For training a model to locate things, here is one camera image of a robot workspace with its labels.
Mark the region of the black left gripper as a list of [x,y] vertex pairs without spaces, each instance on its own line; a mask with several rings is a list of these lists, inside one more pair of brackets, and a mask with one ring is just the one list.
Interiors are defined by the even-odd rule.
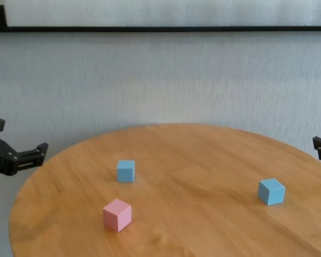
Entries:
[[[5,120],[0,119],[0,132],[4,130]],[[43,165],[49,144],[44,142],[32,150],[15,151],[9,144],[0,139],[0,173],[13,176],[18,171]]]

